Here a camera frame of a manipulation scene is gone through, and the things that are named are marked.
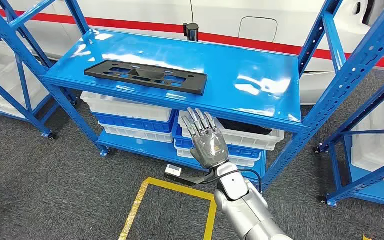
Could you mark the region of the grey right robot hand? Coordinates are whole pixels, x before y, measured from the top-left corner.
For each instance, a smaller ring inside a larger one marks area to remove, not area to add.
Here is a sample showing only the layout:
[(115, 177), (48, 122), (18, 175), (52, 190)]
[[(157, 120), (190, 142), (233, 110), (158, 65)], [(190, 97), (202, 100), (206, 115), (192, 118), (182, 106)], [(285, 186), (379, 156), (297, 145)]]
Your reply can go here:
[(228, 147), (213, 117), (198, 108), (189, 107), (187, 111), (192, 121), (187, 116), (182, 116), (181, 119), (191, 135), (192, 156), (204, 169), (211, 169), (225, 163), (229, 156)]

